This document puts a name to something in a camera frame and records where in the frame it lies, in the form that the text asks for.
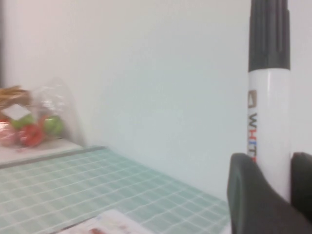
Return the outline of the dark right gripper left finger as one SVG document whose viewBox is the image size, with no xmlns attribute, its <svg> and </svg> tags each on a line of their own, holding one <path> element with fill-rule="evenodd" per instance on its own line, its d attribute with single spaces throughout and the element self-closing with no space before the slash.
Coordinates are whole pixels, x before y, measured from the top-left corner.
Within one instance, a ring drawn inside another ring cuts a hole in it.
<svg viewBox="0 0 312 234">
<path fill-rule="evenodd" d="M 309 221 L 269 185 L 244 153 L 230 160 L 227 187 L 233 234 L 310 234 Z"/>
</svg>

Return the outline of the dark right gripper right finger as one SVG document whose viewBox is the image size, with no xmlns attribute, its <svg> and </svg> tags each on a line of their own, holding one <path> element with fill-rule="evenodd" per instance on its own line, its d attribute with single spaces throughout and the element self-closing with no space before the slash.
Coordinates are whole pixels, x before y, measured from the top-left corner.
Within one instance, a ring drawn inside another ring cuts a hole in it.
<svg viewBox="0 0 312 234">
<path fill-rule="evenodd" d="M 291 159 L 291 204 L 312 220 L 312 156 L 296 152 Z"/>
</svg>

